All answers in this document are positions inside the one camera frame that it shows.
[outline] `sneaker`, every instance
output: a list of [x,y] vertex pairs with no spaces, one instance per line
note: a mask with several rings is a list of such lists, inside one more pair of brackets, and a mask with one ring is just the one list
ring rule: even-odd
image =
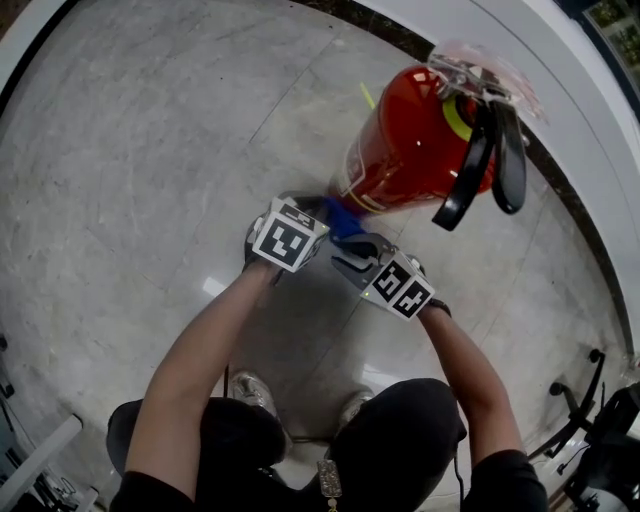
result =
[[355,418],[356,414],[360,412],[360,408],[374,396],[373,391],[369,388],[363,391],[358,391],[351,396],[351,398],[349,398],[349,400],[344,404],[344,407],[342,407],[342,412],[338,419],[338,432],[340,432],[347,423]]
[[239,400],[242,403],[251,405],[254,407],[262,407],[271,416],[273,416],[284,432],[284,453],[282,458],[289,453],[293,443],[287,430],[282,425],[280,418],[278,417],[278,411],[276,411],[276,404],[273,401],[269,386],[255,373],[242,370],[233,374],[229,379],[229,389],[231,390],[231,398]]

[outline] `red fire extinguisher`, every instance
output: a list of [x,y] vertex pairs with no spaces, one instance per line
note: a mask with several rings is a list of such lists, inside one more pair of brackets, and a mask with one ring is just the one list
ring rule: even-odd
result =
[[514,104],[542,117],[528,81],[485,48],[452,41],[426,66],[401,71],[347,152],[330,194],[356,216],[441,202],[433,222],[453,230],[478,193],[509,214],[525,200]]

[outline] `black pants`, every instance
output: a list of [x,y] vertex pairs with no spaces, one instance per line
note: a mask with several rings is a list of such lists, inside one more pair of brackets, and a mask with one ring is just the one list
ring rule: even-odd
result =
[[[109,420],[107,449],[122,475],[141,401]],[[367,402],[331,443],[343,496],[338,510],[415,510],[433,491],[466,430],[449,387],[434,379],[395,384]],[[284,450],[280,424],[259,407],[212,398],[201,425],[196,501],[216,510],[328,510],[317,477],[289,489],[261,468]]]

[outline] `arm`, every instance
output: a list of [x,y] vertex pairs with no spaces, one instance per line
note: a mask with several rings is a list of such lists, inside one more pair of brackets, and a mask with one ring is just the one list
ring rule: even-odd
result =
[[236,338],[277,269],[251,264],[182,332],[153,375],[126,471],[145,473],[195,499],[200,422]]
[[484,354],[441,309],[427,306],[418,316],[469,420],[473,466],[499,451],[524,452],[507,390]]

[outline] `gray floor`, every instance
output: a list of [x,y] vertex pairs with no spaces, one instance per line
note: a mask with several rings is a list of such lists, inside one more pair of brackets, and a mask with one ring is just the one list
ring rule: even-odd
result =
[[[377,98],[411,63],[279,0],[85,0],[56,29],[0,120],[0,320],[34,439],[69,411],[85,421],[60,462],[77,481],[110,482],[110,413],[143,395],[209,300],[205,280],[238,275],[249,222],[283,190],[324,190],[369,114],[360,82]],[[611,354],[611,386],[623,363],[596,262],[529,171],[514,217],[483,196],[454,233],[430,222],[433,207],[369,225],[422,260],[533,448],[566,413],[551,382],[584,389],[590,347]],[[294,434],[330,433],[361,385],[442,377],[420,327],[360,302],[329,252],[283,279],[234,356],[269,383]],[[310,471],[303,455],[292,464]],[[447,473],[432,505],[456,491]]]

